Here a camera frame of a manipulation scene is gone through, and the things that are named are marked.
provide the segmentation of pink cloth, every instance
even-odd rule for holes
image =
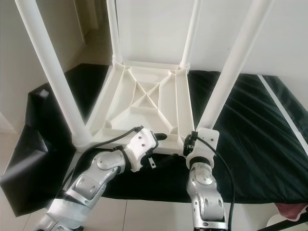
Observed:
[[[291,221],[298,221],[300,215],[305,213],[305,209],[308,206],[307,203],[294,205],[275,203],[275,205],[278,208],[280,215]]]

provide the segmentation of black tablecloth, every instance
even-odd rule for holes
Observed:
[[[84,120],[87,121],[108,66],[81,64],[66,73]],[[198,124],[219,72],[190,71],[192,111]],[[299,131],[308,137],[307,111],[277,77],[265,77]],[[256,75],[239,76],[214,127],[220,132],[217,151],[235,181],[237,203],[308,202],[308,157],[294,132]],[[19,216],[46,206],[60,189],[75,153],[71,135],[49,84],[30,92],[26,121],[1,187]],[[92,153],[75,171],[86,169]],[[165,155],[155,154],[161,161]],[[225,202],[231,201],[230,179],[219,159],[213,175]],[[103,196],[190,202],[188,169],[183,157],[156,169],[125,172],[108,183]]]

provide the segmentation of white strip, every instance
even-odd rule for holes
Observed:
[[[10,122],[0,112],[0,133],[16,133]]]
[[[279,108],[280,112],[282,113],[283,117],[288,122],[288,124],[291,127],[291,129],[293,130],[293,132],[294,132],[295,136],[297,137],[298,141],[303,146],[303,149],[305,150],[305,153],[308,155],[308,145],[307,145],[304,137],[299,132],[299,130],[295,126],[293,120],[291,119],[291,117],[289,116],[289,114],[287,113],[287,111],[285,110],[285,108],[283,107],[283,105],[281,104],[281,102],[279,101],[277,96],[275,95],[275,93],[272,91],[272,89],[270,88],[268,83],[265,81],[263,76],[262,75],[258,75],[258,76],[259,76],[261,82],[263,83],[263,85],[265,86],[266,90],[269,92],[270,96],[272,97],[272,99],[276,103],[276,105]]]

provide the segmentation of black cable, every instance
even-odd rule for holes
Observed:
[[[98,143],[98,144],[96,144],[96,145],[91,146],[90,148],[88,148],[87,150],[85,150],[85,152],[80,156],[79,160],[77,161],[77,164],[76,164],[75,168],[79,165],[79,162],[81,161],[81,159],[82,159],[83,157],[85,157],[86,154],[88,154],[89,152],[91,152],[92,150],[94,150],[95,148],[98,148],[98,147],[103,146],[103,145],[105,145],[105,144],[109,144],[109,143],[118,141],[119,139],[128,136],[128,135],[131,134],[133,131],[139,132],[142,128],[143,128],[142,126],[140,126],[140,127],[134,127],[134,128],[132,128],[131,130],[129,130],[128,132],[124,133],[123,135],[120,135],[120,136],[115,137],[115,138],[113,138],[113,139],[111,139],[111,140],[104,141],[104,142],[101,142],[101,143]],[[60,190],[66,185],[68,179],[69,179],[69,178],[71,177],[71,175],[73,174],[75,168],[72,169],[72,170],[70,171],[70,173],[67,175],[67,177],[65,178],[65,180],[63,181],[63,183],[62,183],[62,185],[61,185],[61,187],[60,187]]]
[[[231,190],[232,190],[232,201],[231,201],[231,205],[230,205],[230,211],[229,211],[229,219],[228,219],[228,231],[231,231],[232,228],[232,216],[233,216],[233,209],[234,209],[234,202],[235,202],[235,188],[234,188],[234,180],[233,180],[233,176],[231,174],[231,171],[227,165],[227,163],[225,162],[225,160],[222,158],[222,156],[205,140],[201,139],[200,137],[196,137],[197,140],[201,141],[202,143],[204,143],[207,147],[209,147],[223,162],[223,164],[225,165],[226,169],[228,170],[230,179],[231,179]]]

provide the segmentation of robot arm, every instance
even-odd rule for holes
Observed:
[[[219,132],[200,128],[185,140],[184,154],[190,170],[187,192],[192,200],[193,226],[195,230],[224,231],[228,229],[224,203],[212,175],[214,153],[197,137],[216,149]]]
[[[224,203],[212,175],[214,153],[200,140],[216,149],[219,133],[201,128],[185,140],[184,155],[190,169],[187,192],[192,200],[194,230],[227,230]],[[82,222],[96,205],[107,183],[125,170],[139,171],[141,159],[158,146],[155,135],[141,129],[126,146],[113,152],[98,153],[88,170],[65,192],[64,199],[54,199],[47,214],[34,231],[81,231]]]
[[[102,196],[107,183],[125,170],[139,171],[141,159],[157,146],[155,135],[142,128],[125,149],[98,153],[89,169],[65,192],[64,199],[53,200],[34,231],[82,230],[81,223]]]

